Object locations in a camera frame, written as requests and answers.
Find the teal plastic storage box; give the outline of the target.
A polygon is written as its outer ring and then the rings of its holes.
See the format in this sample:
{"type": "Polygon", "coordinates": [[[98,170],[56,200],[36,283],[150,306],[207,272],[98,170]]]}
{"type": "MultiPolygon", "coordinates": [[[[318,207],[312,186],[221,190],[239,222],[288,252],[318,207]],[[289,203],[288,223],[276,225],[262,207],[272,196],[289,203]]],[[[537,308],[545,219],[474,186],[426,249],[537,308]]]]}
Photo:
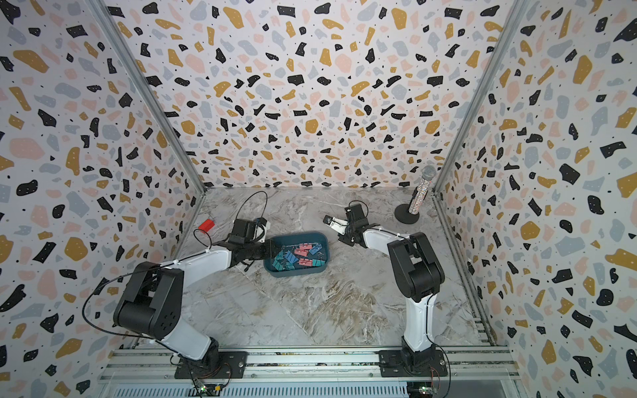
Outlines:
{"type": "Polygon", "coordinates": [[[273,249],[263,264],[276,278],[318,274],[327,269],[328,239],[320,232],[278,235],[270,243],[273,249]]]}

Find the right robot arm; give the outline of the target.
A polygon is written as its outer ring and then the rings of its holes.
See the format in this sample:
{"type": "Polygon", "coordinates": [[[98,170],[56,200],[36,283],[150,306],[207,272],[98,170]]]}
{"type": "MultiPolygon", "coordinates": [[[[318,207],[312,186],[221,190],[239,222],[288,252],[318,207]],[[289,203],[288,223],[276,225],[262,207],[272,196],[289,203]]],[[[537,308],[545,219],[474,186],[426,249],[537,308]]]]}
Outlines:
{"type": "Polygon", "coordinates": [[[422,232],[400,235],[376,225],[331,228],[346,245],[361,245],[388,256],[396,285],[406,298],[402,360],[410,366],[429,361],[435,351],[433,307],[446,276],[426,235],[422,232]]]}

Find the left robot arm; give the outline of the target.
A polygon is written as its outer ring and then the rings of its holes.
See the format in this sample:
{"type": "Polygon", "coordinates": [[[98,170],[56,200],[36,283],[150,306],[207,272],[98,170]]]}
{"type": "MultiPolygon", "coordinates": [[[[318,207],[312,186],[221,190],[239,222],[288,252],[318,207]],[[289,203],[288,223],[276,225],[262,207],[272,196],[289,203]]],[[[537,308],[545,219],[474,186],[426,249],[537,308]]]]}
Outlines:
{"type": "Polygon", "coordinates": [[[114,312],[114,324],[193,361],[202,361],[215,340],[181,318],[184,289],[245,261],[270,259],[273,240],[213,245],[182,260],[144,262],[132,273],[114,312]]]}

